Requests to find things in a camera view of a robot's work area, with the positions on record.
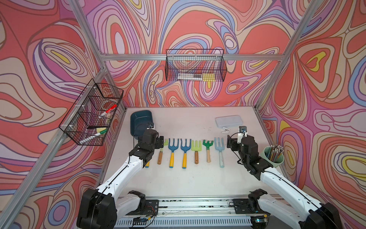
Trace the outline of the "light blue hand fork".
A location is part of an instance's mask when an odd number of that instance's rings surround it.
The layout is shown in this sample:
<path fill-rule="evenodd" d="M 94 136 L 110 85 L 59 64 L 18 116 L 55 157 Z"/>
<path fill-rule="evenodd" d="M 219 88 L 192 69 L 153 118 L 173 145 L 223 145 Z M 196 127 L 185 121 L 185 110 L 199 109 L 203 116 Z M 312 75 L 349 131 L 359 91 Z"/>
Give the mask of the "light blue hand fork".
<path fill-rule="evenodd" d="M 215 137 L 214 138 L 214 147 L 219 152 L 220 168 L 224 168 L 225 167 L 224 157 L 223 157 L 223 151 L 225 149 L 224 139 L 222 137 L 221 138 Z"/>

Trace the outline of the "blue fork yellow handle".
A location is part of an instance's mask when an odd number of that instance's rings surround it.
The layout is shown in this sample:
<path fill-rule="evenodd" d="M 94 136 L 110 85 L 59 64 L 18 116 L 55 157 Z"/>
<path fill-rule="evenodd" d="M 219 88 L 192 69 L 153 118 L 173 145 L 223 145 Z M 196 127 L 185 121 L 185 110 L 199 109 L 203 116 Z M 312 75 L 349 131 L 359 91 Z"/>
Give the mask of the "blue fork yellow handle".
<path fill-rule="evenodd" d="M 181 139 L 181 150 L 184 152 L 183 163 L 182 163 L 183 169 L 187 168 L 187 152 L 191 149 L 191 147 L 192 147 L 191 139 L 189 141 L 187 141 L 187 139 L 185 139 L 185 144 L 183 143 L 183 140 Z"/>
<path fill-rule="evenodd" d="M 169 139 L 168 140 L 168 148 L 171 151 L 169 168 L 173 168 L 174 166 L 174 152 L 179 148 L 179 140 L 177 139 Z"/>

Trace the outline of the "light green rake wooden handle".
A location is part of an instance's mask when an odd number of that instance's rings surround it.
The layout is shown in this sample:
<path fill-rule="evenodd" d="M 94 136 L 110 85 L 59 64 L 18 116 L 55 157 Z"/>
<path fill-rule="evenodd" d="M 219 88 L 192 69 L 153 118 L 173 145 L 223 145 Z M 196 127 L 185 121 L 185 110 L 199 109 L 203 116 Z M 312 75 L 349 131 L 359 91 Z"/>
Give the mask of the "light green rake wooden handle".
<path fill-rule="evenodd" d="M 164 141 L 164 145 L 163 145 L 163 147 L 162 147 L 162 148 L 160 148 L 160 152 L 159 152 L 159 156 L 158 156 L 158 160 L 157 160 L 157 164 L 158 164 L 158 165 L 161 165 L 161 163 L 162 163 L 164 147 L 165 147 L 165 146 L 167 146 L 168 144 L 169 144 L 169 140 L 168 140 L 168 139 L 166 139 L 166 140 Z"/>

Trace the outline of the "dark green hand rake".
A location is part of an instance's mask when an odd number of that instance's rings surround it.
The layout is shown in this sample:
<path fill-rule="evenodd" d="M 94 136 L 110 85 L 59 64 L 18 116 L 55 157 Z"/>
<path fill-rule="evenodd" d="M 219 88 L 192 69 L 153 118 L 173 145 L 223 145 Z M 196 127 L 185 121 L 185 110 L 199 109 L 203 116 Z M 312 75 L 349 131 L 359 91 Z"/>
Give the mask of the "dark green hand rake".
<path fill-rule="evenodd" d="M 210 147 L 214 144 L 213 141 L 203 140 L 203 145 L 206 147 L 207 163 L 211 162 Z"/>

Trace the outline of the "teal storage box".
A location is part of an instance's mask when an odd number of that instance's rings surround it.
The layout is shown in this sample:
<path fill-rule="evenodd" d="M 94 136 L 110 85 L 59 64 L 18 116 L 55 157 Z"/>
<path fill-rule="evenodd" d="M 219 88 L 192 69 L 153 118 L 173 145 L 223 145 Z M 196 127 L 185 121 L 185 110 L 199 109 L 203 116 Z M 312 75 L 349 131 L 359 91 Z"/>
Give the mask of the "teal storage box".
<path fill-rule="evenodd" d="M 151 111 L 141 110 L 132 113 L 130 116 L 130 134 L 138 140 L 148 129 L 149 123 L 154 123 Z"/>

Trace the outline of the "lime green hand fork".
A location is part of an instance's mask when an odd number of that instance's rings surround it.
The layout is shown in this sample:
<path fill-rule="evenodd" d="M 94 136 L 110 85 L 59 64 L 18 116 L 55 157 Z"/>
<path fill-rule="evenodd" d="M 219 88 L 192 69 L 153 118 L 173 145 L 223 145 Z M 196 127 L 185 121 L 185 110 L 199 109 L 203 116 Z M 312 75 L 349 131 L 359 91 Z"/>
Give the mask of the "lime green hand fork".
<path fill-rule="evenodd" d="M 202 150 L 202 141 L 195 140 L 192 142 L 191 150 L 194 151 L 194 162 L 195 164 L 199 164 L 199 152 Z"/>

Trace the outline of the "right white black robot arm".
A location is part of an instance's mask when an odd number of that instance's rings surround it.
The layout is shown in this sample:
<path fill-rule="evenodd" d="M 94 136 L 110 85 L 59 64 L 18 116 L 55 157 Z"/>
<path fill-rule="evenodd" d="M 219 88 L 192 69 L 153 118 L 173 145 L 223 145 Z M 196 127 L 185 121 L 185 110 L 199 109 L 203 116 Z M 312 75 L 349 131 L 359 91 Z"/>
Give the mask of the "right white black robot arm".
<path fill-rule="evenodd" d="M 277 217 L 293 229 L 341 229 L 338 209 L 331 203 L 322 203 L 305 193 L 282 176 L 270 162 L 260 157 L 253 136 L 227 137 L 227 147 L 238 152 L 238 164 L 259 181 L 271 187 L 287 203 L 283 204 L 262 189 L 248 196 L 252 212 L 264 211 Z"/>

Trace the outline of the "translucent plastic lidded box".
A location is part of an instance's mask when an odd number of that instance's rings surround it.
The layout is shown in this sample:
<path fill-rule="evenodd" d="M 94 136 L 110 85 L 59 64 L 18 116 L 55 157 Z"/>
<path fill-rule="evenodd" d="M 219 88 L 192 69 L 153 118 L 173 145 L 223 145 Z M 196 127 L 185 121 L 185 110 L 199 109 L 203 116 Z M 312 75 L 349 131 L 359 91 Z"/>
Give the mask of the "translucent plastic lidded box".
<path fill-rule="evenodd" d="M 215 118 L 218 128 L 238 127 L 243 124 L 243 120 L 239 115 L 221 116 Z"/>

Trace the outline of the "small white clip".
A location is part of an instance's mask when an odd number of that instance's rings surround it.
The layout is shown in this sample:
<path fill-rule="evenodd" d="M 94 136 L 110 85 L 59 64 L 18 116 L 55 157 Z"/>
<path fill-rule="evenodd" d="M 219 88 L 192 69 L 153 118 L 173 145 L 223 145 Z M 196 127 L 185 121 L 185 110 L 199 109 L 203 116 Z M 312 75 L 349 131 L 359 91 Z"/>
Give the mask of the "small white clip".
<path fill-rule="evenodd" d="M 222 127 L 222 131 L 221 131 L 221 133 L 223 133 L 223 134 L 228 134 L 228 133 L 230 133 L 230 129 L 229 128 L 226 128 L 226 127 Z"/>

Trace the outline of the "green cup of pencils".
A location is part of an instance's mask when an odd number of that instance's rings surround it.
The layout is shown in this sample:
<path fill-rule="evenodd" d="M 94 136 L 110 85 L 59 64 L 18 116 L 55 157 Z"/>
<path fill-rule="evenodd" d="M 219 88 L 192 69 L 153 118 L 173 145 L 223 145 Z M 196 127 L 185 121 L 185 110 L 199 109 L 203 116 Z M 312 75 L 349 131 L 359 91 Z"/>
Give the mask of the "green cup of pencils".
<path fill-rule="evenodd" d="M 285 161 L 284 147 L 280 145 L 268 146 L 259 153 L 259 156 L 277 168 Z"/>

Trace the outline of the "red capped marker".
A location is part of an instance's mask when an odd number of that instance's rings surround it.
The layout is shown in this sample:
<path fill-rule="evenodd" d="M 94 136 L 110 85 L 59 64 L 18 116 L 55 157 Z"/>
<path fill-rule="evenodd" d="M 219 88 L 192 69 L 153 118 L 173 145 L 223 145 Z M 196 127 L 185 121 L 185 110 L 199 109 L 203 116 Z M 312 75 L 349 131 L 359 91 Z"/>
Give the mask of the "red capped marker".
<path fill-rule="evenodd" d="M 107 117 L 110 112 L 112 112 L 117 107 L 117 104 L 111 106 L 108 110 L 104 111 L 102 114 L 100 114 L 100 117 Z"/>

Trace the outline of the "green capped marker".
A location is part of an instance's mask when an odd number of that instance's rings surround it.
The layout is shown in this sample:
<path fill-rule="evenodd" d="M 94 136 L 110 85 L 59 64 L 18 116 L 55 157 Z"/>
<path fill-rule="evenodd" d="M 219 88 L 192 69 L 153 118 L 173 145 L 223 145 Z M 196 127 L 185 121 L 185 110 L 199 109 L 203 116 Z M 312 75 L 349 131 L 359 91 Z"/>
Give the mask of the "green capped marker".
<path fill-rule="evenodd" d="M 84 144 L 84 143 L 91 143 L 93 139 L 101 137 L 101 136 L 102 136 L 103 134 L 105 134 L 106 132 L 107 132 L 107 129 L 104 129 L 104 130 L 102 130 L 102 131 L 100 131 L 100 132 L 97 132 L 95 135 L 89 136 L 89 137 L 87 137 L 86 139 L 81 140 L 79 143 L 80 143 L 80 144 Z"/>

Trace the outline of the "yellow item in back basket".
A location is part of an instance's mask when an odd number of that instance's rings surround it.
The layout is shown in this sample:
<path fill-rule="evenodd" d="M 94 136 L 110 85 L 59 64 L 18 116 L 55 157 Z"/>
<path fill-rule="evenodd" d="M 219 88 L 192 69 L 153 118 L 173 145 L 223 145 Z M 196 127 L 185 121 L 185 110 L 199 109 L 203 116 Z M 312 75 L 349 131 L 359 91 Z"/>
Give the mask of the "yellow item in back basket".
<path fill-rule="evenodd" d="M 215 74 L 214 73 L 203 73 L 202 74 L 202 81 L 204 82 L 215 82 Z"/>

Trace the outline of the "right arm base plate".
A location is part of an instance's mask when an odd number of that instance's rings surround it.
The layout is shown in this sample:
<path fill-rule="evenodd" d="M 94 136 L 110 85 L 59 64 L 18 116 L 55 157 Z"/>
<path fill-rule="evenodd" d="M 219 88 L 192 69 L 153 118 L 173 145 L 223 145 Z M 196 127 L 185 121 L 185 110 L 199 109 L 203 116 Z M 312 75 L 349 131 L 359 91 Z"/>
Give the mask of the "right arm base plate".
<path fill-rule="evenodd" d="M 232 205 L 231 205 L 236 214 L 269 214 L 269 212 L 265 212 L 263 210 L 253 210 L 250 207 L 249 204 L 249 199 L 247 198 L 235 198 L 232 200 Z"/>

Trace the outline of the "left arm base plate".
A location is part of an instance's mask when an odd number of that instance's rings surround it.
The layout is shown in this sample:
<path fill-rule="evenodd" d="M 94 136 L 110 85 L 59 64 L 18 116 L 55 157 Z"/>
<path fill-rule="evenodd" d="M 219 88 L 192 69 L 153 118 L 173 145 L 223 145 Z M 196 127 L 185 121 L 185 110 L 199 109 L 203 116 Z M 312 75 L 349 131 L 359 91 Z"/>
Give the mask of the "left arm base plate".
<path fill-rule="evenodd" d="M 132 215 L 148 215 L 148 216 L 154 216 L 158 213 L 159 208 L 159 200 L 158 199 L 148 199 L 143 200 L 138 208 L 135 211 L 129 212 L 127 216 Z"/>

